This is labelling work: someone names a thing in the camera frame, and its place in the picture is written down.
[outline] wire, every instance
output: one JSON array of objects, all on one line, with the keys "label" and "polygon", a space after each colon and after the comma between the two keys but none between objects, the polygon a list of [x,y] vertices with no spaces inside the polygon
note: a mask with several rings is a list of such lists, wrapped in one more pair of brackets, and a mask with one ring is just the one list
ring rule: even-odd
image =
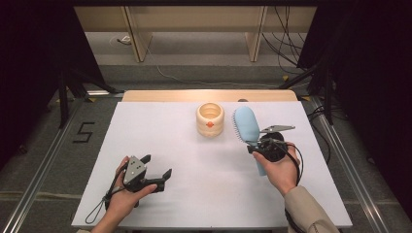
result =
[{"label": "wire", "polygon": [[[115,36],[113,36],[112,38],[110,38],[109,40],[109,45],[113,48],[117,48],[117,49],[121,49],[121,48],[130,48],[130,45],[128,44],[124,44],[121,42],[121,40],[119,38],[117,38],[119,36],[119,34],[116,34]],[[125,46],[114,46],[113,44],[113,40],[115,40],[115,38],[117,38],[117,41],[120,42],[121,44],[125,45]]]},{"label": "wire", "polygon": [[[278,13],[278,10],[277,10],[276,6],[275,6],[274,8],[275,8],[276,15],[277,15],[279,21],[281,22],[282,28],[284,29],[284,34],[283,34],[283,37],[282,37],[282,43],[281,43],[281,46],[279,47],[279,50],[281,50],[281,47],[282,47],[282,45],[283,45],[283,41],[284,41],[284,39],[285,39],[285,35],[288,36],[289,42],[290,42],[290,44],[292,44],[292,40],[291,40],[291,37],[289,36],[289,28],[288,28],[288,26],[289,26],[289,13],[290,13],[290,8],[289,8],[289,7],[285,7],[285,10],[286,10],[286,13],[285,13],[286,26],[284,25],[284,23],[283,23],[283,21],[282,21],[282,19],[281,19],[281,16],[280,16],[279,13]],[[297,59],[296,59],[296,56],[294,55],[294,52],[293,52],[293,50],[292,50],[292,47],[291,47],[291,52],[292,52],[292,55],[293,55],[294,59],[295,59],[296,62],[297,62]]]},{"label": "wire", "polygon": [[[120,167],[119,171],[116,172],[115,178],[113,179],[112,184],[110,185],[110,188],[109,188],[109,190],[107,191],[106,195],[103,196],[103,198],[102,198],[102,200],[99,202],[99,204],[97,204],[97,206],[96,206],[96,207],[90,212],[90,214],[88,214],[88,216],[86,217],[86,219],[85,219],[85,223],[86,223],[86,224],[92,224],[92,223],[94,223],[94,222],[96,221],[97,216],[99,215],[102,207],[103,207],[103,204],[104,204],[105,202],[110,202],[110,199],[112,198],[112,196],[113,196],[114,194],[116,194],[116,193],[124,190],[124,187],[121,187],[121,188],[119,188],[119,189],[116,190],[116,191],[113,191],[113,188],[115,187],[116,180],[118,179],[118,177],[120,176],[120,174],[123,172],[123,170],[127,168],[127,166],[128,166],[128,163],[125,163],[123,166]],[[97,208],[98,208],[99,210],[97,211],[96,215],[94,216],[94,219],[93,219],[92,221],[88,221],[88,218],[97,210]]]},{"label": "wire", "polygon": [[[155,61],[155,58],[152,55],[152,52],[149,50],[149,48],[146,48],[149,52],[149,55],[151,56],[151,58]],[[265,87],[275,87],[275,88],[279,88],[278,85],[271,85],[271,84],[262,84],[262,83],[230,83],[230,82],[222,82],[222,83],[205,83],[205,82],[201,82],[201,81],[183,81],[181,79],[178,79],[174,76],[169,76],[169,75],[165,75],[163,74],[163,72],[160,71],[160,68],[158,67],[158,65],[155,65],[157,68],[157,71],[159,72],[160,75],[162,75],[165,78],[169,78],[172,79],[174,81],[177,81],[179,83],[197,83],[197,84],[207,84],[207,85],[221,85],[221,84],[232,84],[232,85],[240,85],[240,86],[265,86]]]},{"label": "wire", "polygon": [[296,159],[294,159],[294,157],[289,152],[285,151],[285,153],[291,159],[294,166],[296,167],[296,172],[297,172],[296,186],[297,186],[300,182],[300,178],[301,178],[301,175],[302,175],[301,172],[300,172],[299,164],[297,163]]},{"label": "wire", "polygon": [[319,134],[319,136],[321,136],[321,138],[325,141],[326,146],[327,146],[327,157],[326,157],[326,164],[329,164],[330,158],[331,158],[331,149],[330,149],[330,144],[327,141],[326,137],[321,133],[321,131],[318,129],[318,127],[315,126],[315,124],[313,123],[313,120],[316,117],[319,117],[321,115],[323,115],[325,113],[325,108],[324,106],[320,106],[318,108],[316,108],[312,114],[307,115],[308,117],[310,117],[309,122],[311,124],[311,126],[315,129],[315,131]]},{"label": "wire", "polygon": [[303,176],[303,156],[302,156],[302,153],[300,152],[300,150],[295,145],[291,145],[291,146],[294,147],[297,150],[297,152],[299,153],[300,163],[302,164],[302,169],[300,169],[300,178],[299,178],[299,180],[301,180],[302,176]]},{"label": "wire", "polygon": [[294,230],[296,233],[305,233],[305,232],[304,232],[302,229],[300,229],[300,228],[297,226],[297,224],[293,221],[293,218],[292,218],[291,214],[289,214],[289,212],[286,210],[286,208],[285,208],[285,216],[286,216],[286,219],[288,220],[289,225],[291,226],[291,228],[293,228],[293,230]]},{"label": "wire", "polygon": [[297,33],[297,35],[299,35],[300,39],[302,40],[303,44],[305,43],[305,40],[303,39],[302,35],[300,35],[300,33]]},{"label": "wire", "polygon": [[276,53],[278,54],[278,65],[279,65],[279,67],[280,67],[284,72],[286,72],[286,73],[293,74],[293,75],[300,75],[300,73],[287,71],[287,70],[285,70],[285,69],[282,67],[279,56],[282,56],[284,59],[286,59],[289,63],[291,63],[291,64],[294,65],[294,66],[297,66],[297,63],[295,63],[294,61],[290,60],[287,56],[285,56],[283,53],[281,53],[280,50],[276,49],[276,48],[267,40],[267,38],[264,36],[263,33],[262,33],[261,35],[262,35],[263,39],[266,41],[266,44],[267,44],[274,52],[276,52]]},{"label": "wire", "polygon": [[[287,6],[286,7],[286,15],[285,15],[285,17],[286,17],[286,28],[284,28],[285,29],[285,32],[287,33],[287,35],[288,35],[288,40],[289,40],[289,43],[290,43],[290,45],[293,45],[293,41],[292,41],[292,39],[291,39],[291,37],[290,37],[290,35],[289,35],[289,15],[290,15],[290,13],[291,13],[291,7],[290,6]],[[291,52],[292,52],[292,54],[293,54],[293,57],[294,57],[294,59],[296,60],[296,62],[298,62],[298,59],[294,56],[294,52],[293,52],[293,48],[292,48],[292,46],[290,46],[290,48],[291,48]],[[294,47],[294,51],[296,52],[296,54],[299,56],[299,52],[296,50],[296,47]]]},{"label": "wire", "polygon": [[288,44],[288,43],[282,41],[282,40],[279,39],[279,38],[275,35],[275,33],[273,33],[273,32],[272,32],[272,36],[273,36],[273,38],[275,38],[277,41],[279,41],[279,42],[281,42],[281,43],[283,43],[283,44],[285,44],[285,45],[287,45],[287,46],[292,46],[292,47],[295,47],[295,48],[297,48],[297,49],[302,50],[302,47],[295,46],[295,45],[291,45],[291,44]]},{"label": "wire", "polygon": [[[179,83],[196,83],[196,84],[205,84],[205,85],[232,84],[232,85],[239,85],[239,86],[264,86],[264,87],[271,87],[271,88],[279,89],[279,86],[278,86],[278,85],[272,85],[272,84],[263,84],[263,83],[231,83],[231,82],[205,83],[205,82],[200,82],[200,81],[183,81],[183,80],[178,79],[178,78],[176,78],[176,77],[174,77],[174,76],[165,75],[165,74],[163,74],[163,72],[161,72],[159,66],[157,65],[157,62],[156,62],[156,60],[155,60],[155,57],[153,56],[151,50],[149,49],[149,46],[146,46],[146,45],[144,44],[144,40],[143,40],[143,38],[141,37],[140,34],[139,34],[139,37],[140,37],[140,39],[141,39],[141,42],[142,42],[143,46],[144,46],[144,47],[146,48],[146,50],[148,51],[149,56],[150,56],[151,59],[154,61],[154,64],[155,64],[155,66],[156,66],[157,71],[159,72],[159,74],[160,74],[161,76],[163,76],[163,77],[165,77],[165,78],[172,79],[172,80],[174,80],[174,81],[176,81],[176,82],[179,82]],[[280,67],[281,67],[281,69],[282,69],[283,71],[285,71],[285,72],[299,75],[298,73],[292,73],[292,72],[289,72],[289,71],[284,70],[284,69],[282,68],[282,66],[280,66]]]}]

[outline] person's left hand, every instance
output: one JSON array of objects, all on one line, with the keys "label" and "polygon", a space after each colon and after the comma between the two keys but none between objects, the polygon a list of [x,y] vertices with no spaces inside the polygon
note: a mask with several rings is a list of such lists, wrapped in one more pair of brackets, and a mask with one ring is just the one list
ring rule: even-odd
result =
[{"label": "person's left hand", "polygon": [[[120,170],[120,168],[129,160],[129,157],[126,156],[121,164],[119,165],[116,173]],[[116,180],[115,186],[123,187],[123,179],[124,179],[124,172],[121,172]],[[113,212],[116,213],[119,217],[125,218],[128,216],[131,211],[133,210],[136,203],[142,199],[143,197],[149,195],[157,188],[156,184],[151,184],[144,187],[142,190],[138,192],[130,192],[126,189],[115,193],[112,196],[110,201],[109,208],[106,212]]]},{"label": "person's left hand", "polygon": [[[118,169],[116,174],[120,171],[121,167],[129,160],[126,156]],[[121,171],[116,179],[115,186],[124,188],[123,186],[124,171]],[[91,230],[91,232],[106,233],[114,232],[119,223],[128,216],[133,210],[136,203],[143,197],[149,195],[157,188],[157,184],[151,184],[144,187],[138,192],[129,192],[126,189],[118,191],[112,195],[109,208],[106,210],[106,214]]]}]

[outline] black cable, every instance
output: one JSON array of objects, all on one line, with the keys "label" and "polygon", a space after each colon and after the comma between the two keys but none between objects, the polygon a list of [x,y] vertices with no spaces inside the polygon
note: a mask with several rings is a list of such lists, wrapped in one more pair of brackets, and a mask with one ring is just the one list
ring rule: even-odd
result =
[{"label": "black cable", "polygon": [[266,37],[264,36],[263,33],[262,33],[261,35],[263,36],[263,39],[266,41],[266,44],[267,44],[273,51],[275,51],[275,52],[278,54],[278,64],[279,64],[279,67],[280,67],[285,73],[289,73],[289,74],[293,74],[293,75],[300,75],[299,73],[287,71],[287,70],[285,70],[285,69],[282,67],[279,56],[282,56],[284,59],[286,59],[288,62],[290,62],[291,64],[293,64],[293,65],[296,66],[296,67],[297,67],[297,64],[294,63],[294,61],[290,60],[288,57],[286,57],[286,56],[285,56],[283,53],[281,53],[278,49],[276,49],[276,48],[266,39]]},{"label": "black cable", "polygon": [[315,124],[313,123],[313,120],[316,117],[321,116],[324,113],[325,109],[324,106],[320,106],[318,108],[316,108],[311,114],[307,115],[308,117],[310,117],[309,119],[309,123],[311,124],[311,126],[315,129],[315,131],[319,134],[319,136],[321,136],[321,138],[325,141],[326,146],[327,146],[327,157],[326,157],[326,164],[329,164],[330,158],[331,158],[331,149],[330,149],[330,144],[327,141],[326,137],[321,133],[321,131],[318,129],[318,127],[315,126]]},{"label": "black cable", "polygon": [[297,49],[302,50],[302,47],[295,46],[295,45],[291,45],[291,44],[288,44],[288,43],[286,43],[286,42],[281,41],[281,39],[279,39],[279,38],[275,35],[275,33],[273,33],[273,32],[272,32],[272,36],[273,36],[273,38],[275,38],[277,41],[279,41],[279,42],[281,42],[281,43],[283,43],[283,44],[285,44],[285,45],[287,45],[287,46],[292,46],[292,47],[295,47],[295,48],[297,48]]},{"label": "black cable", "polygon": [[300,150],[295,145],[290,145],[290,146],[294,147],[297,150],[297,152],[299,153],[300,162],[302,164],[302,169],[300,170],[300,178],[299,178],[299,180],[301,180],[302,176],[303,176],[303,156],[302,156],[302,153],[300,152]]},{"label": "black cable", "polygon": [[285,209],[285,216],[286,219],[288,220],[289,225],[291,226],[291,228],[293,228],[293,230],[296,233],[305,233],[302,229],[299,228],[299,226],[297,226],[297,224],[293,221],[293,218],[291,216],[291,214],[289,214],[289,212]]},{"label": "black cable", "polygon": [[[286,12],[285,12],[286,23],[285,23],[285,24],[283,23],[280,15],[279,15],[279,13],[278,13],[278,10],[277,10],[276,6],[275,6],[274,8],[275,8],[276,15],[277,15],[279,21],[281,22],[282,28],[284,29],[284,35],[283,35],[283,37],[282,37],[282,42],[283,42],[284,39],[285,39],[285,35],[287,35],[287,36],[288,36],[289,43],[293,45],[293,41],[292,41],[292,39],[291,39],[291,37],[290,37],[290,35],[289,35],[289,14],[290,14],[291,8],[288,7],[288,6],[285,7],[285,10],[286,10]],[[293,55],[294,59],[295,59],[296,62],[297,62],[298,59],[297,59],[296,56],[294,55],[294,52],[293,52],[292,47],[291,47],[291,52],[292,52],[292,55]]]},{"label": "black cable", "polygon": [[[125,163],[123,166],[120,167],[119,171],[116,172],[115,178],[113,179],[112,184],[110,185],[110,188],[109,188],[109,190],[107,191],[106,195],[104,195],[104,197],[103,197],[102,200],[99,202],[99,204],[97,204],[97,206],[96,206],[96,207],[90,212],[90,214],[88,214],[88,216],[86,217],[86,219],[85,219],[86,224],[92,224],[92,223],[94,223],[94,222],[96,221],[96,218],[97,218],[97,216],[99,215],[102,207],[103,207],[103,204],[104,204],[105,202],[107,202],[107,201],[110,201],[110,199],[112,198],[112,196],[113,196],[114,194],[116,194],[116,193],[124,190],[124,187],[121,187],[121,188],[119,188],[119,189],[116,190],[116,191],[113,191],[113,188],[115,187],[115,183],[116,183],[116,180],[118,179],[119,175],[123,172],[124,169],[127,168],[127,166],[128,166],[128,163]],[[91,214],[93,214],[93,213],[96,211],[97,208],[99,208],[99,210],[97,211],[96,215],[94,216],[93,221],[88,221],[88,218],[91,216]]]},{"label": "black cable", "polygon": [[281,146],[279,146],[277,143],[274,143],[274,144],[276,145],[276,147],[278,147],[278,149],[282,150],[282,151],[291,159],[291,161],[293,162],[294,167],[296,168],[296,172],[297,172],[296,186],[298,186],[298,185],[299,185],[299,182],[300,182],[300,179],[301,179],[301,177],[302,177],[302,174],[303,174],[303,157],[302,157],[302,154],[300,153],[299,150],[297,150],[297,151],[299,152],[299,155],[300,155],[300,158],[301,158],[301,164],[302,164],[302,170],[300,171],[299,164],[297,163],[296,159],[295,159],[287,150],[284,150],[284,149],[283,149]]},{"label": "black cable", "polygon": [[297,33],[297,35],[299,35],[300,39],[302,40],[303,44],[305,43],[305,40],[303,40],[302,36],[300,35],[300,33]]}]

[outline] person's right hand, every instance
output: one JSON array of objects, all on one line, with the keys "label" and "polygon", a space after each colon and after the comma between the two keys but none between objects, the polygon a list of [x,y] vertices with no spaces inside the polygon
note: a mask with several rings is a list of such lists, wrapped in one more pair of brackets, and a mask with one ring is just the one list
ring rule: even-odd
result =
[{"label": "person's right hand", "polygon": [[[288,143],[288,153],[297,161],[297,164],[300,164],[294,145],[292,145],[293,143]],[[282,196],[285,196],[292,188],[296,187],[296,167],[287,155],[277,162],[270,162],[256,151],[252,155],[261,164],[266,171],[267,178],[281,192]]]}]

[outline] gray carpet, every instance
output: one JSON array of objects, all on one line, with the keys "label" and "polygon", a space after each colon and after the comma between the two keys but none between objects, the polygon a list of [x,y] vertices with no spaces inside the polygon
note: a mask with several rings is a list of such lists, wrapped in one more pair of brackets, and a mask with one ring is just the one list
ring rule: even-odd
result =
[{"label": "gray carpet", "polygon": [[[162,66],[160,69],[164,74],[174,76],[185,82],[230,82],[231,84],[182,83],[160,75],[155,66],[101,66],[106,82],[118,89],[268,88],[268,86],[233,83],[263,83],[270,85],[283,83],[279,79],[280,74],[283,74],[279,67]],[[91,84],[87,84],[86,87],[88,89],[98,89]],[[297,94],[305,94],[304,86],[296,88],[295,91]],[[17,154],[0,171],[0,205],[2,207],[0,208],[0,224],[2,227],[7,222],[7,217],[12,212],[21,193],[31,182],[31,178],[36,173],[37,167],[47,153],[55,136],[59,124],[59,109],[55,99],[56,97],[51,100],[51,111],[44,113],[31,137],[26,142],[28,153]],[[85,190],[116,104],[120,100],[120,98],[97,98],[94,102],[87,101],[82,104],[71,123],[64,144],[40,188],[39,196],[29,210],[19,232],[77,231],[70,225],[71,219]],[[303,101],[302,105],[307,114],[314,110],[312,103],[309,101]],[[354,161],[373,200],[382,212],[390,231],[412,232],[409,218],[395,200],[379,171],[366,160],[368,157],[367,151],[352,127],[350,120],[342,119],[345,116],[341,112],[334,112],[333,114],[335,115],[333,118],[334,127]],[[78,135],[78,130],[83,122],[94,122],[94,124],[85,126],[85,130],[92,132],[92,135],[88,143],[73,143],[77,140],[84,140],[86,137],[86,135]],[[325,134],[318,119],[314,120],[314,124],[321,130],[321,133]],[[315,133],[315,135],[325,158],[327,158],[326,143],[318,133]],[[333,150],[331,150],[328,167],[354,224],[351,229],[343,229],[343,232],[372,232],[369,221]],[[55,194],[70,195],[58,197]],[[286,230],[279,229],[275,232],[286,232]]]}]

